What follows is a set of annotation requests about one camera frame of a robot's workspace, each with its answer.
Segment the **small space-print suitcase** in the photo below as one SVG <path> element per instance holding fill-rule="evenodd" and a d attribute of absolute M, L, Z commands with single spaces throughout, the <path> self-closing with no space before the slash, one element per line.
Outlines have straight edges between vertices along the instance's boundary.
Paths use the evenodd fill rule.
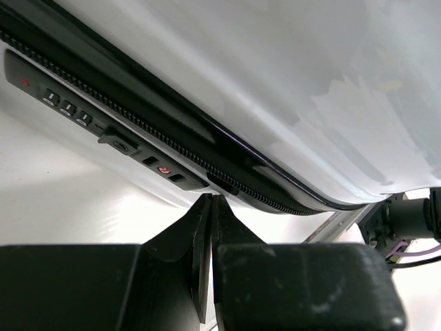
<path fill-rule="evenodd" d="M 2 1 L 1 110 L 179 206 L 440 186 L 439 1 Z"/>

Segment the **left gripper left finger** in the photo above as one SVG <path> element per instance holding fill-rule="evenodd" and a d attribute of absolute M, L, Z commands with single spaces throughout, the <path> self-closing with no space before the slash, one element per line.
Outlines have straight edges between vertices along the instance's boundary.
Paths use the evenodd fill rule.
<path fill-rule="evenodd" d="M 212 196 L 143 244 L 4 245 L 2 330 L 198 330 Z"/>

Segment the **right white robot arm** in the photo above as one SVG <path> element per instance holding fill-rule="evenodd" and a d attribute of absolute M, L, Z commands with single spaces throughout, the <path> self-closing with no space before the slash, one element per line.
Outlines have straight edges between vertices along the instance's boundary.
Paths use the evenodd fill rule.
<path fill-rule="evenodd" d="M 440 189 L 431 188 L 428 198 L 408 199 L 404 193 L 395 194 L 375 204 L 358 226 L 365 243 L 382 255 L 390 271 L 437 263 L 439 256 L 408 263 L 398 260 L 425 255 L 404 251 L 416 239 L 440 242 Z"/>

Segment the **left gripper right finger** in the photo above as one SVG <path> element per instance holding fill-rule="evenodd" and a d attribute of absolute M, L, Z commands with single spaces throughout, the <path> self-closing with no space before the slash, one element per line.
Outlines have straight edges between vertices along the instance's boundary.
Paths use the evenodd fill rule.
<path fill-rule="evenodd" d="M 214 305 L 220 330 L 404 330 L 383 258 L 359 243 L 268 244 L 212 201 Z"/>

